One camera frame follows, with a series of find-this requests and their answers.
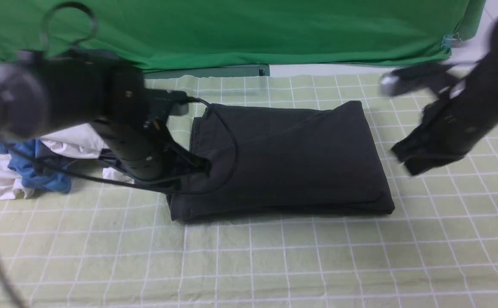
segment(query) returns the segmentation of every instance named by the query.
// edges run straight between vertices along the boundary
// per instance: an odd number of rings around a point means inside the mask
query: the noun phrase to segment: white grid line
[[[337,76],[334,76],[334,82],[338,86]],[[340,98],[342,98],[342,94],[340,93],[340,88],[338,88],[337,90],[338,90],[338,95],[340,96]],[[359,292],[361,293],[361,296],[363,296],[363,294],[364,294],[363,293],[363,282],[361,281],[361,278],[359,277],[359,273],[357,270],[357,264],[355,262],[355,256],[353,255],[353,247],[352,247],[352,243],[350,240],[350,231],[348,230],[348,224],[347,224],[347,220],[345,217],[342,218],[342,222],[344,224],[344,229],[346,230],[346,238],[347,238],[347,242],[348,242],[347,245],[348,245],[348,247],[350,247],[350,254],[351,254],[351,259],[352,259],[352,263],[353,263],[354,273],[355,273],[355,276],[357,278],[357,281],[359,282]],[[366,308],[366,304],[365,304],[364,300],[361,301],[361,306],[362,306],[362,308]]]
[[[361,79],[359,78],[359,75],[357,76],[357,80],[358,80],[359,84],[361,85]],[[365,91],[363,91],[363,97],[364,97],[365,103],[368,105],[368,101],[365,98]],[[372,113],[370,114],[370,117],[371,117],[372,122],[374,123],[374,118],[372,116]],[[380,140],[380,135],[379,135],[378,132],[376,133],[376,136],[378,136],[378,139]],[[397,297],[397,302],[398,302],[400,308],[402,308],[401,298],[399,297],[399,287],[397,285],[397,279],[395,278],[394,272],[391,270],[391,262],[390,262],[390,258],[388,257],[388,252],[386,250],[386,245],[384,245],[384,238],[382,237],[382,233],[380,232],[380,226],[378,225],[378,220],[374,219],[374,222],[376,224],[376,228],[378,229],[378,236],[380,236],[380,243],[382,244],[382,250],[384,251],[384,256],[386,256],[386,262],[388,264],[388,268],[390,269],[391,278],[394,281],[395,293],[398,296]]]
[[[393,170],[391,169],[389,161],[387,162],[387,164],[388,164],[388,168],[390,168],[390,172],[393,172]],[[397,187],[396,187],[396,189],[397,189],[398,195],[401,195],[399,189]],[[403,203],[403,199],[400,198],[400,201],[401,201],[401,207],[403,208],[403,212],[405,213],[405,216],[408,217],[409,214],[407,213],[407,209],[405,208],[405,203]],[[411,220],[408,219],[407,224],[409,226],[409,230],[411,230],[411,236],[413,238],[413,241],[415,243],[417,243],[417,236],[415,234],[415,230],[413,229],[413,224],[412,224]],[[435,295],[435,289],[433,288],[433,282],[432,282],[431,275],[429,274],[428,268],[426,267],[426,264],[423,260],[423,255],[422,255],[422,251],[420,249],[420,245],[416,244],[415,246],[416,246],[417,251],[418,251],[418,257],[420,258],[420,263],[422,264],[423,271],[426,274],[426,277],[429,281],[429,289],[431,289],[431,292],[433,293],[433,302],[435,303],[435,307],[440,308],[439,303],[437,302],[437,296]]]
[[[289,77],[289,82],[290,82],[291,87],[292,87],[292,81],[291,81],[290,77]],[[312,76],[312,84],[313,84],[313,90],[315,92],[316,100],[317,100],[317,90],[315,88],[316,83],[315,83],[313,76]],[[319,100],[317,100],[317,109],[321,110],[321,105],[319,104]],[[312,219],[313,238],[314,238],[315,243],[316,243],[317,263],[319,264],[319,271],[321,272],[321,281],[323,282],[323,289],[325,290],[324,296],[327,297],[327,283],[325,282],[325,275],[323,275],[323,265],[321,264],[321,256],[319,253],[319,248],[317,247],[317,231],[316,231],[315,218],[312,217],[311,219]],[[329,308],[328,301],[325,301],[325,307]]]
[[[460,196],[479,196],[479,195],[489,195],[487,193],[477,193],[477,194],[461,194]],[[433,195],[433,197],[458,197],[459,195]],[[412,195],[410,197],[413,198],[425,198],[424,195]],[[411,218],[376,218],[379,222],[407,222],[407,221],[418,221],[418,220],[437,220],[441,218],[469,218],[470,216],[472,217],[498,217],[498,214],[472,214],[472,215],[452,215],[452,216],[415,216]],[[331,218],[331,222],[339,222],[341,221],[341,218]],[[369,219],[365,218],[349,218],[348,222],[368,222]],[[303,224],[308,221],[306,220],[285,220],[285,224]],[[279,224],[279,222],[253,222],[252,226],[261,226],[261,225],[276,225]],[[248,226],[248,223],[243,223],[243,224],[237,224],[236,226]],[[179,228],[177,226],[155,226],[155,227],[140,227],[140,228],[126,228],[124,231],[125,232],[131,232],[131,231],[141,231],[141,230],[152,230],[153,228]],[[91,231],[61,231],[59,234],[101,234],[101,233],[119,233],[119,230],[91,230]],[[34,234],[52,234],[53,232],[48,232],[48,231],[33,231],[33,232],[26,232],[26,234],[29,235],[34,235]],[[0,236],[22,236],[24,233],[2,233]],[[497,237],[486,237],[483,238],[484,240],[498,240]],[[477,238],[469,238],[468,240],[477,240]],[[427,241],[418,241],[419,243],[434,243],[434,242],[442,242],[442,240],[427,240]]]
[[[437,211],[437,205],[435,204],[435,201],[433,200],[433,197],[432,197],[432,193],[429,191],[429,187],[427,187],[427,183],[425,180],[422,180],[423,182],[423,185],[424,187],[426,188],[426,191],[427,191],[427,194],[429,195],[430,199],[431,199],[431,204],[433,205],[433,210],[435,211],[435,214],[438,216],[438,217],[441,217],[441,215],[439,215],[439,212]],[[441,219],[439,219],[439,224],[441,226],[441,229],[443,230],[443,233],[444,233],[444,236],[447,240],[449,240],[449,236],[448,236],[448,233],[447,231],[445,230],[445,226],[443,225],[443,221]],[[462,271],[462,268],[460,267],[460,263],[458,262],[458,258],[456,257],[456,253],[454,253],[454,249],[452,247],[452,244],[450,241],[447,242],[448,245],[449,245],[449,249],[450,249],[450,252],[452,253],[452,256],[454,258],[454,262],[456,263],[456,265],[458,265],[458,270],[460,271],[460,273],[462,274],[462,277],[464,277],[464,286],[466,287],[466,290],[467,291],[470,291],[470,288],[468,286],[468,278],[466,277],[466,273],[464,273],[464,271]],[[475,305],[475,302],[474,302],[474,299],[470,296],[470,300],[471,300],[471,304],[474,308],[476,308],[476,305]]]
[[[129,189],[129,197],[127,198],[127,207],[129,206],[129,203],[131,202],[131,195],[133,195],[133,190]],[[121,230],[119,232],[119,240],[117,241],[117,247],[116,247],[116,256],[114,257],[113,264],[112,264],[112,273],[110,273],[110,282],[108,282],[108,285],[106,285],[106,290],[104,291],[104,295],[102,296],[102,304],[106,306],[106,295],[108,294],[108,291],[110,291],[110,287],[112,286],[112,279],[114,275],[116,274],[116,266],[117,266],[117,260],[119,259],[119,252],[121,249],[121,240],[123,239],[123,234],[124,234],[124,229],[125,229],[125,224],[127,224],[127,214],[129,213],[128,209],[125,208],[125,212],[123,213],[123,222],[121,223]]]
[[[292,101],[275,101],[275,102],[271,102],[271,103],[304,103],[304,102],[315,102],[315,101],[300,101],[300,102],[292,102]],[[367,115],[370,115],[370,114],[375,114],[375,113],[392,113],[392,114],[397,114],[399,112],[402,112],[402,111],[405,111],[405,110],[400,110],[398,112],[395,112],[395,111],[372,111],[372,113],[369,113],[369,112],[365,112],[365,114]],[[396,128],[396,127],[400,127],[400,128],[403,128],[403,127],[407,127],[407,128],[416,128],[417,126],[416,125],[409,125],[409,124],[400,124],[400,125],[369,125],[370,128]],[[171,133],[178,133],[178,132],[181,132],[181,133],[187,133],[187,134],[190,134],[190,131],[188,130],[185,130],[185,129],[172,129],[170,130]],[[487,139],[498,139],[498,136],[488,136]],[[474,156],[496,156],[498,154],[472,154]]]
[[[487,154],[472,154],[469,155],[468,157],[482,157],[482,156],[495,156],[495,155],[487,155]],[[386,161],[386,162],[395,162],[395,160],[391,158],[381,158],[380,161]],[[457,177],[470,177],[470,176],[479,176],[479,175],[498,175],[498,172],[483,172],[483,173],[459,173],[459,174],[451,174],[450,176],[448,174],[428,174],[425,175],[425,178],[457,178]],[[409,175],[396,175],[395,177],[390,177],[387,176],[388,179],[411,179],[412,177]],[[97,188],[85,188],[81,189],[80,191],[91,191],[91,190],[100,190]],[[113,190],[111,188],[104,188],[103,191],[107,190]],[[498,192],[474,192],[474,193],[460,193],[460,195],[498,195]],[[403,195],[404,197],[428,197],[427,195]],[[458,196],[458,194],[434,194],[433,197],[452,197],[452,196]],[[148,204],[148,205],[139,205],[136,207],[128,207],[128,209],[147,209],[153,207],[154,204]],[[101,211],[107,211],[107,210],[124,210],[125,207],[106,207],[106,208],[65,208],[65,209],[31,209],[31,210],[17,210],[17,209],[12,209],[12,210],[0,210],[0,214],[2,213],[25,213],[25,212],[36,212],[36,213],[45,213],[45,212],[93,212],[95,209],[101,210]]]
[[[94,212],[92,214],[92,217],[91,217],[91,223],[89,225],[89,231],[91,231],[92,224],[95,222],[95,217],[96,217],[96,212],[97,212],[97,209],[98,209],[98,203],[100,202],[100,197],[102,197],[102,189],[100,189],[100,193],[98,194],[98,198],[96,199],[96,207],[95,207],[95,210],[94,210]],[[74,291],[74,288],[76,287],[76,282],[79,279],[79,274],[81,273],[81,269],[83,267],[83,260],[84,260],[84,256],[86,255],[87,245],[89,244],[90,237],[91,237],[91,233],[87,232],[87,239],[85,240],[85,244],[83,245],[82,256],[81,256],[81,259],[79,261],[78,269],[77,269],[77,272],[76,272],[76,278],[74,280],[74,283],[72,284],[72,288],[70,288],[70,291],[68,292],[68,295],[66,296],[67,307],[70,306],[70,297],[72,296],[72,292]]]
[[[338,270],[338,271],[323,271],[323,274],[345,274],[345,273],[353,273],[353,274],[359,274],[359,273],[389,273],[389,272],[409,272],[409,271],[424,271],[424,269],[429,269],[429,270],[454,270],[454,269],[464,269],[464,268],[469,268],[469,267],[492,267],[493,265],[497,265],[498,263],[495,264],[461,264],[461,265],[443,265],[440,267],[402,267],[402,268],[392,268],[392,269],[358,269],[358,270]],[[321,271],[304,271],[304,272],[290,272],[290,275],[303,275],[303,274],[308,274],[308,275],[319,275],[321,274]],[[218,277],[249,277],[250,273],[245,273],[245,274],[231,274],[231,275],[218,275]],[[278,276],[278,277],[283,277],[285,276],[285,273],[255,273],[255,277],[270,277],[270,276]],[[215,278],[217,277],[216,275],[185,275],[185,279],[194,279],[194,278]],[[134,282],[155,282],[155,281],[172,281],[172,280],[179,280],[179,278],[141,278],[141,279],[114,279],[112,280],[112,283],[134,283]],[[45,285],[58,285],[58,284],[71,284],[71,283],[77,283],[77,284],[102,284],[102,283],[108,283],[110,280],[91,280],[91,281],[49,281],[45,282]],[[15,283],[15,285],[38,285],[37,282],[18,282]]]
[[[161,197],[161,194],[157,194],[157,203],[159,203],[159,198]],[[152,226],[155,226],[155,221],[157,220],[157,213],[159,212],[159,208],[158,206],[155,207],[155,210],[154,210],[154,213],[153,213],[153,223],[152,223]],[[153,246],[153,237],[154,237],[154,233],[155,233],[155,228],[152,229],[152,234],[150,235],[150,240],[149,240],[149,249],[148,249],[148,260],[146,261],[146,273],[144,275],[144,283],[143,283],[143,287],[141,288],[140,290],[140,306],[143,307],[144,306],[144,290],[146,289],[146,285],[148,283],[148,276],[149,276],[149,267],[152,263],[152,246]],[[184,228],[184,248],[186,248],[186,227]],[[180,267],[180,281],[179,281],[179,289],[178,289],[178,293],[179,293],[179,298],[178,298],[178,302],[180,303],[180,286],[182,285],[182,279],[183,279],[183,276],[182,276],[182,271],[183,271],[183,268],[184,268],[184,254],[185,254],[185,251],[186,249],[184,249],[184,251],[182,252],[182,267]]]
[[[220,78],[220,93],[222,93],[223,78]],[[223,103],[222,95],[220,95],[220,103]],[[220,222],[216,222],[216,264],[215,264],[215,308],[218,308],[218,269],[219,269],[219,248],[220,248]]]
[[[36,208],[38,207],[39,205],[39,200],[36,201]],[[22,244],[24,243],[24,239],[26,238],[26,232],[28,232],[28,229],[30,228],[30,223],[32,222],[32,219],[34,218],[34,212],[32,212],[32,214],[30,215],[30,219],[28,220],[28,224],[26,224],[26,228],[24,230],[24,234],[22,235],[22,238],[20,240],[20,243],[18,244],[18,248],[16,250],[16,253],[15,253],[15,257],[12,259],[7,271],[6,271],[6,275],[11,275],[11,270],[13,269],[14,265],[15,265],[15,261],[17,260],[16,257],[18,257],[18,254],[20,253],[20,250],[22,249]]]
[[[467,159],[471,162],[471,164],[472,164],[472,165],[474,166],[474,168],[477,170],[477,166],[476,166],[476,164],[474,163],[474,160],[472,159],[472,157],[471,157],[471,156],[468,156],[468,157],[467,157]],[[488,188],[487,188],[487,185],[485,184],[485,182],[483,181],[483,177],[481,177],[481,175],[480,175],[480,174],[478,174],[477,176],[479,177],[480,182],[483,184],[483,187],[485,188],[485,191],[487,191],[487,192],[488,192]],[[452,180],[453,180],[454,187],[456,188],[456,192],[457,192],[457,193],[460,193],[460,190],[458,189],[458,185],[454,182],[454,179],[452,179]],[[488,251],[487,251],[487,248],[486,248],[486,247],[485,247],[485,245],[483,244],[483,240],[482,240],[482,239],[481,239],[481,237],[480,237],[479,230],[478,230],[478,229],[477,229],[477,227],[475,226],[474,218],[473,218],[472,216],[470,216],[470,212],[468,211],[468,207],[467,207],[467,205],[466,205],[466,202],[464,201],[464,199],[463,199],[463,198],[460,198],[460,200],[462,201],[462,205],[464,206],[464,209],[466,210],[466,213],[468,213],[468,216],[469,216],[469,219],[470,219],[470,223],[471,223],[472,227],[473,227],[473,228],[474,228],[474,230],[475,230],[475,234],[477,235],[477,237],[478,237],[478,239],[479,239],[479,242],[480,242],[480,244],[481,244],[481,247],[483,248],[483,251],[485,252],[485,255],[487,256],[487,259],[489,260],[489,262],[491,262],[491,263],[492,263],[492,259],[490,259],[490,255],[489,255],[489,253],[488,253]],[[494,201],[494,199],[492,199],[492,202],[493,202],[493,205],[494,205],[494,207],[495,207],[496,211],[498,212],[498,207],[497,207],[496,202]],[[498,269],[497,269],[497,267],[496,267],[495,265],[493,265],[493,269],[494,269],[494,271],[496,272],[496,274],[498,275]]]
[[[498,240],[498,237],[482,238],[482,240]],[[410,244],[431,244],[431,243],[466,243],[466,242],[479,242],[478,238],[469,239],[456,239],[456,240],[419,240],[417,242],[388,242],[388,243],[352,243],[348,244],[329,244],[329,245],[309,245],[309,246],[286,246],[285,249],[306,249],[306,248],[339,248],[339,247],[366,247],[366,246],[399,246],[399,245],[410,245]],[[265,251],[265,250],[282,250],[283,246],[280,247],[253,247],[255,251]],[[124,253],[124,254],[94,254],[94,255],[56,255],[56,256],[41,256],[41,255],[25,255],[20,257],[2,257],[0,261],[10,261],[10,260],[22,260],[22,259],[95,259],[95,258],[113,258],[116,255],[118,257],[135,257],[135,256],[145,256],[148,254],[170,254],[170,253],[182,253],[186,251],[187,253],[202,253],[202,252],[215,252],[215,249],[194,249],[194,250],[157,250],[152,252],[140,252],[140,253]],[[221,252],[248,252],[249,248],[225,248],[220,249]],[[486,263],[486,265],[498,265],[498,262]]]
[[[272,107],[272,96],[270,94],[270,78],[269,77],[266,77],[266,86],[268,87],[268,100],[270,102],[270,108],[271,108]],[[282,244],[283,244],[283,261],[284,261],[284,266],[285,266],[287,298],[288,298],[289,308],[292,308],[289,268],[288,268],[287,262],[286,262],[286,244],[285,244],[285,232],[284,232],[284,227],[283,227],[283,217],[280,218],[280,225],[281,225],[281,240],[282,240]]]
[[[64,219],[64,214],[66,213],[66,211],[64,211],[64,209],[66,209],[66,207],[68,205],[68,201],[70,200],[70,196],[71,195],[68,195],[68,197],[66,197],[66,201],[64,202],[63,212],[60,215],[59,224],[57,226],[57,230],[55,231],[55,236],[53,238],[53,242],[51,243],[51,248],[49,249],[49,253],[47,254],[47,259],[45,261],[45,265],[43,266],[42,274],[39,277],[39,283],[36,285],[34,291],[30,295],[30,298],[28,299],[29,305],[33,304],[33,297],[37,294],[38,289],[39,289],[39,287],[41,285],[41,282],[43,281],[43,277],[45,276],[45,271],[47,271],[47,267],[49,266],[49,261],[51,261],[51,255],[53,254],[53,249],[55,249],[55,243],[57,243],[57,238],[59,236],[59,230],[60,230],[60,227],[62,226],[62,222],[63,222],[63,219]]]
[[[247,87],[247,78],[243,78],[243,88]],[[247,107],[247,96],[245,96],[245,107]],[[250,296],[251,296],[251,307],[254,307],[254,265],[253,265],[253,225],[251,224],[251,218],[249,217],[249,263],[250,263]]]
[[[438,296],[460,296],[460,295],[471,295],[471,294],[498,294],[497,290],[480,290],[480,291],[472,291],[472,292],[463,292],[463,291],[452,291],[452,292],[438,292]],[[422,296],[431,296],[431,293],[408,293],[408,294],[400,294],[402,298],[413,298],[413,297],[422,297]],[[366,296],[329,296],[329,299],[389,299],[389,298],[397,298],[396,294],[379,294],[379,295],[366,295]],[[296,302],[305,302],[309,300],[321,300],[322,298],[319,296],[304,296],[294,298],[293,301]],[[254,302],[285,302],[284,298],[266,298],[266,299],[255,299]],[[198,304],[214,304],[214,301],[210,300],[200,300],[197,302]],[[219,304],[239,304],[239,303],[251,303],[249,299],[235,299],[235,300],[219,300]],[[180,305],[194,305],[194,302],[181,302]],[[156,302],[153,304],[145,304],[144,307],[161,307],[161,306],[170,306],[168,302]],[[135,308],[139,306],[133,305],[110,305],[107,308]],[[74,308],[102,308],[102,306],[75,306]]]

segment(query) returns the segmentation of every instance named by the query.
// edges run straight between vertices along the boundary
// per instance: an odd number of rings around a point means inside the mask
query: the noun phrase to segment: dark gray garment
[[[231,212],[391,214],[388,182],[360,101],[329,111],[213,104],[239,142],[232,179],[205,195],[168,196],[172,220]],[[235,159],[233,143],[207,109],[192,124],[190,150],[212,163],[183,189],[220,185]]]

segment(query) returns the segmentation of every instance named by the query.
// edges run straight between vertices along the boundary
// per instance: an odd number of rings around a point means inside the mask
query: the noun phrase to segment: pile of clothes
[[[108,148],[89,124],[57,131],[28,142],[9,144],[18,152],[38,158],[53,166],[68,168],[77,160],[96,160],[102,149]],[[104,168],[102,177],[129,181],[113,168]],[[60,172],[34,166],[25,158],[9,152],[0,143],[0,200],[29,198],[35,190],[69,193],[72,179]]]

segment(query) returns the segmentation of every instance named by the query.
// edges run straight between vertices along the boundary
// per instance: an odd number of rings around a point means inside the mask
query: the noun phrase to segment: robotic arm
[[[463,159],[498,125],[498,21],[489,49],[462,79],[448,72],[454,65],[435,62],[395,70],[380,79],[386,96],[427,88],[437,97],[423,109],[421,124],[391,149],[411,175]]]
[[[65,7],[92,16],[78,3],[54,10]],[[0,140],[21,142],[90,123],[112,150],[102,162],[144,189],[175,191],[180,178],[210,168],[174,142],[166,126],[170,115],[187,113],[195,101],[181,91],[146,89],[141,70],[106,50],[73,45],[51,59],[21,50],[16,62],[0,64]]]

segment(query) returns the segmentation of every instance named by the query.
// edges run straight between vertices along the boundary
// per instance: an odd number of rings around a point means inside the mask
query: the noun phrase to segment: green fabric
[[[83,47],[111,49],[147,70],[413,64],[448,58],[442,37],[461,26],[470,1],[83,0],[100,25],[97,38]],[[0,60],[12,60],[18,49],[40,48],[41,18],[58,2],[0,0]],[[81,12],[59,12],[51,23],[50,53],[87,32]]]
[[[463,41],[467,41],[474,37],[479,28],[479,22],[481,21],[481,14],[485,7],[485,2],[487,0],[470,0],[468,7],[466,8],[466,13],[464,18],[460,22],[460,26],[457,28],[457,33],[460,34],[460,38]]]

